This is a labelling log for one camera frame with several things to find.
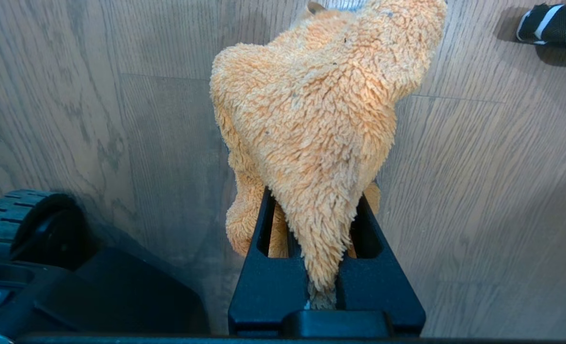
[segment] wood grain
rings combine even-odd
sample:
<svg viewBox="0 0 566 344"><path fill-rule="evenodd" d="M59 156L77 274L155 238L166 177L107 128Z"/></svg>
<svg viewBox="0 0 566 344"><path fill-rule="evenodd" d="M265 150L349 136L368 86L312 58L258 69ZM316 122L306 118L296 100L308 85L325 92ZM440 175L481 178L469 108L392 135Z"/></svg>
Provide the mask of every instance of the wood grain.
<svg viewBox="0 0 566 344"><path fill-rule="evenodd" d="M0 0L0 196L73 194L226 333L242 259L224 233L235 188L211 61L306 3ZM379 223L428 337L566 338L566 51L511 42L535 4L449 0L429 74L397 106Z"/></svg>

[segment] black plastic holder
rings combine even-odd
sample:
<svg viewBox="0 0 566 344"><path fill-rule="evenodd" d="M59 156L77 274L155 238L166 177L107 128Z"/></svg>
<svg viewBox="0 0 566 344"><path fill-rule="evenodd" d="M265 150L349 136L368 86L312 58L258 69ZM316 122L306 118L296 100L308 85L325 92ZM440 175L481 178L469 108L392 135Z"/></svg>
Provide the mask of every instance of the black plastic holder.
<svg viewBox="0 0 566 344"><path fill-rule="evenodd" d="M344 316L305 311L308 278L300 247L291 234L288 235L289 258L268 257L275 205L272 193L266 189L228 311L231 335L287 337L297 335L300 327L314 328L324 316L344 319ZM418 337L425 324L425 311L365 197L359 201L357 217L351 224L351 238L357 258L345 254L340 264L336 281L337 311L357 311L354 313L365 316L367 322L385 319L383 331L370 337ZM290 319L294 320L292 330ZM328 324L332 328L325 333L345 335L340 333L344 326L337 326L336 321ZM353 337L353 329L346 328Z"/></svg>

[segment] wooden floor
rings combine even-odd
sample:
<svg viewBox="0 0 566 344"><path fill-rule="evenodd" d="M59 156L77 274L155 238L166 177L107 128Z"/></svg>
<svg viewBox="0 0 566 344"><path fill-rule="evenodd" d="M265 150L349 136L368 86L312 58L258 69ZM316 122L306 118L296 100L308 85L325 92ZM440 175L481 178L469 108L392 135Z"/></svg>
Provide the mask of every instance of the wooden floor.
<svg viewBox="0 0 566 344"><path fill-rule="evenodd" d="M326 5L356 7L362 0ZM541 0L449 0L402 100L379 221L424 335L566 338L566 50L511 42ZM0 196L75 195L98 233L193 287L217 333L242 259L213 57L304 0L0 0Z"/></svg>

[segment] black and white striped object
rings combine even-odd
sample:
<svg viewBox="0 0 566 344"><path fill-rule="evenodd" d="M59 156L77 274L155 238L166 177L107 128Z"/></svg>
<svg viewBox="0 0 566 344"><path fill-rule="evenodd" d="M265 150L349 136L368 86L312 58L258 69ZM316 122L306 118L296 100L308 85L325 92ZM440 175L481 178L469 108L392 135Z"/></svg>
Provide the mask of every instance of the black and white striped object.
<svg viewBox="0 0 566 344"><path fill-rule="evenodd" d="M521 42L566 43L566 5L539 5L526 13L517 29Z"/></svg>

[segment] orange fluffy towel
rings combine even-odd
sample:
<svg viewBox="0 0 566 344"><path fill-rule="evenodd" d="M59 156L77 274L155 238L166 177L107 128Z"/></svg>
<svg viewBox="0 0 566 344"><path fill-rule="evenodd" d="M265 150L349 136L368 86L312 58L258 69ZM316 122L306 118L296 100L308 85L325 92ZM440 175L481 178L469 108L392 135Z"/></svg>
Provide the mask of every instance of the orange fluffy towel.
<svg viewBox="0 0 566 344"><path fill-rule="evenodd" d="M357 12L312 4L266 46L238 44L213 62L211 99L237 197L226 231L246 255L265 185L280 207L269 255L298 240L312 308L335 305L335 279L352 248L350 224L394 143L394 106L427 72L445 0L368 0Z"/></svg>

